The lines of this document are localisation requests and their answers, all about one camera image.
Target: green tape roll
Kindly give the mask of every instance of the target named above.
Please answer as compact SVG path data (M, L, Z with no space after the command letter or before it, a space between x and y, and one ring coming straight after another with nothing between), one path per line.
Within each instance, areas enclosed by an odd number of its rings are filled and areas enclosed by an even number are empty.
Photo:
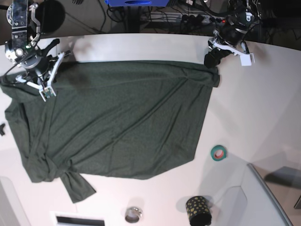
M222 145L217 145L211 150L211 157L214 161L221 161L227 157L227 150Z

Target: green cloth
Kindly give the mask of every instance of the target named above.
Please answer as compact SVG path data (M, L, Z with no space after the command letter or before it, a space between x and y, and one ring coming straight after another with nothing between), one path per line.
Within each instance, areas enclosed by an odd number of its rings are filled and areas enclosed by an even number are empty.
M44 102L7 86L6 118L32 182L60 177L73 202L95 193L80 173L148 179L194 159L217 69L182 62L65 63Z

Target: polka dot cup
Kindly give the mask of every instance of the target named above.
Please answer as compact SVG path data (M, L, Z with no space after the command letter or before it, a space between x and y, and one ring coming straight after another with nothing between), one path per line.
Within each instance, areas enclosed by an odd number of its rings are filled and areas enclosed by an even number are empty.
M211 213L208 201L202 196L195 196L186 202L186 210L191 226L207 226L211 224Z

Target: blue box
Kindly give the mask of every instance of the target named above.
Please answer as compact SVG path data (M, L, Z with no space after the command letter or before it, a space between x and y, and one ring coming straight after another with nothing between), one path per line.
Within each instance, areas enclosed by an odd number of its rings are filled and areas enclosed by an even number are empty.
M106 4L116 6L161 6L168 4L169 0L105 0Z

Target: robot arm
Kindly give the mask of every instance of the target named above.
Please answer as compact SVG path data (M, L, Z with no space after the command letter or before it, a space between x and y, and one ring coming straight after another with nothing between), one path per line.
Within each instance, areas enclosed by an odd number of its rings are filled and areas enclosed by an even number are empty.
M5 43L5 55L13 64L23 67L25 74L16 77L17 83L25 83L35 89L44 101L56 96L52 87L58 67L69 51L56 57L47 56L48 52L60 43L53 40L45 49L37 44L41 36L41 22L36 18L37 3L31 0L13 0L7 10L7 19L12 26L11 40Z
M208 68L216 67L222 58L230 54L239 55L242 66L251 66L255 61L244 38L250 26L260 19L257 6L253 0L229 0L229 4L234 13L226 17L225 25L215 30L214 37L208 41L210 51L204 60Z

